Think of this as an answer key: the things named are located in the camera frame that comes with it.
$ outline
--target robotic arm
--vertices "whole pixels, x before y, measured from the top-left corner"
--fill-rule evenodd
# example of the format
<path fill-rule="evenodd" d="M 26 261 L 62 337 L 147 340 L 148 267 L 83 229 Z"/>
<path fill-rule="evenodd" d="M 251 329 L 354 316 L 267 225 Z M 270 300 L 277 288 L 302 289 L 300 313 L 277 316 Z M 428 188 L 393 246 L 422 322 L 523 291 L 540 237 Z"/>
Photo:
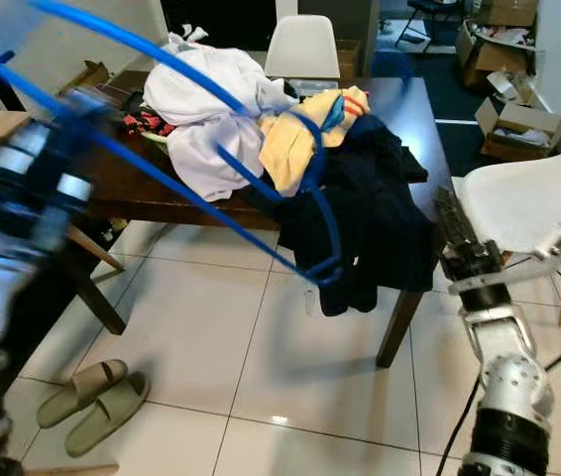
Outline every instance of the robotic arm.
<path fill-rule="evenodd" d="M 71 114 L 50 124 L 32 123 L 0 146 L 0 337 L 12 297 L 58 251 L 90 193 L 77 171 L 91 144 L 77 123 L 100 127 L 108 111 L 80 91 L 67 102 Z M 22 474 L 20 465 L 1 457 L 10 430 L 2 406 L 7 369 L 8 358 L 0 351 L 0 475 Z"/>
<path fill-rule="evenodd" d="M 435 203 L 447 240 L 441 263 L 463 302 L 485 389 L 459 476 L 545 476 L 554 397 L 506 284 L 551 274 L 561 264 L 561 229 L 534 250 L 531 266 L 504 270 L 496 243 L 478 240 L 453 194 L 440 190 Z"/>

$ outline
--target dark carpet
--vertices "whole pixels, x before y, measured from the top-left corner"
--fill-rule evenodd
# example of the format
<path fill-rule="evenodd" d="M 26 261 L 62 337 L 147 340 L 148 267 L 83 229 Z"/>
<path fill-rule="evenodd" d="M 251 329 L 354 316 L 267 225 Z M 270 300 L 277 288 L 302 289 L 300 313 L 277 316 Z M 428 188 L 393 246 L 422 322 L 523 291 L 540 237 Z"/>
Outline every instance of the dark carpet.
<path fill-rule="evenodd" d="M 464 177 L 480 167 L 501 163 L 479 153 L 484 140 L 479 126 L 437 124 L 437 130 L 451 176 Z"/>
<path fill-rule="evenodd" d="M 397 60 L 401 61 L 400 54 L 377 52 L 373 77 L 399 77 Z M 454 55 L 408 55 L 408 64 L 414 76 L 424 78 L 435 118 L 474 120 L 486 96 L 461 85 Z"/>
<path fill-rule="evenodd" d="M 455 43 L 457 43 L 457 36 L 459 35 L 459 28 L 461 28 L 461 22 L 436 21 L 434 25 L 434 31 L 433 31 L 432 22 L 430 20 L 424 20 L 423 26 L 426 32 L 428 33 L 428 35 L 430 35 L 430 32 L 433 32 L 432 45 L 453 46 Z"/>

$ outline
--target chair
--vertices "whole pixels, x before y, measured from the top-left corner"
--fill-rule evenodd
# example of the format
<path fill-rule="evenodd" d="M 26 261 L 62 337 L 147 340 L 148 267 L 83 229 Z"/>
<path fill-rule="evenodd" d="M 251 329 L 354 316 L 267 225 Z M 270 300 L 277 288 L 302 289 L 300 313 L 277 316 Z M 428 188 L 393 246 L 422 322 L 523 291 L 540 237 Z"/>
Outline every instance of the chair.
<path fill-rule="evenodd" d="M 406 30 L 412 30 L 413 32 L 418 33 L 419 35 L 423 35 L 424 37 L 428 37 L 430 39 L 428 45 L 426 45 L 426 48 L 423 49 L 424 53 L 426 53 L 428 48 L 430 48 L 430 44 L 434 43 L 436 40 L 435 17 L 437 15 L 441 15 L 441 14 L 445 15 L 443 21 L 447 22 L 452 15 L 454 15 L 455 13 L 459 13 L 461 16 L 461 21 L 463 22 L 463 17 L 466 14 L 466 10 L 465 10 L 466 7 L 465 7 L 464 0 L 457 0 L 455 3 L 450 3 L 450 4 L 437 3 L 435 0 L 408 0 L 408 6 L 414 8 L 414 12 L 412 12 L 412 15 L 410 15 L 410 18 L 408 19 L 408 23 L 406 23 L 406 26 L 401 31 L 399 38 L 397 38 L 397 41 L 395 42 L 395 47 L 397 48 L 397 45 L 401 41 L 401 38 L 405 35 Z M 417 15 L 417 12 L 422 12 L 425 13 L 426 15 L 431 16 L 430 35 L 427 35 L 410 27 L 410 23 L 414 20 L 415 16 Z"/>
<path fill-rule="evenodd" d="M 279 77 L 340 77 L 331 21 L 319 15 L 281 18 L 272 35 L 265 73 Z"/>
<path fill-rule="evenodd" d="M 482 239 L 529 252 L 561 223 L 561 155 L 477 169 L 464 178 L 460 197 Z"/>

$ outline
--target yellow clothing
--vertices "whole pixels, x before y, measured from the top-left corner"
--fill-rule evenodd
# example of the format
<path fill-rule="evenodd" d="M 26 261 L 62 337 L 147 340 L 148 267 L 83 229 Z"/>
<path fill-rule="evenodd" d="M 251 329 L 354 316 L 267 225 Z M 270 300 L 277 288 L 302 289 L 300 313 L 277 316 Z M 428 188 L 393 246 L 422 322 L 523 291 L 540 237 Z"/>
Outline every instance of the yellow clothing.
<path fill-rule="evenodd" d="M 349 89 L 331 89 L 305 99 L 302 104 L 292 109 L 307 116 L 318 127 L 322 127 L 341 95 L 345 97 L 344 120 L 330 132 L 322 134 L 325 147 L 340 146 L 357 117 L 371 110 L 366 93 L 357 86 Z M 293 196 L 313 156 L 313 136 L 298 119 L 286 112 L 279 117 L 263 118 L 260 126 L 266 140 L 259 160 L 280 194 Z"/>

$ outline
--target slipper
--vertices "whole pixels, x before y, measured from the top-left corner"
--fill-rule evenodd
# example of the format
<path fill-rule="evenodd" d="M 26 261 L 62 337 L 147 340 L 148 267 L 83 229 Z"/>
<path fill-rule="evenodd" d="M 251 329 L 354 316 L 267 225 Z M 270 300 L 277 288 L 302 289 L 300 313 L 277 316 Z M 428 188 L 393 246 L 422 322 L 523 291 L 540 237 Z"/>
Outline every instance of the slipper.
<path fill-rule="evenodd" d="M 86 409 L 95 398 L 120 382 L 128 368 L 121 360 L 107 360 L 77 372 L 69 383 L 40 407 L 36 415 L 41 428 L 49 428 Z"/>
<path fill-rule="evenodd" d="M 140 372 L 129 375 L 100 395 L 93 410 L 64 441 L 69 456 L 77 458 L 126 423 L 149 394 L 149 379 Z"/>

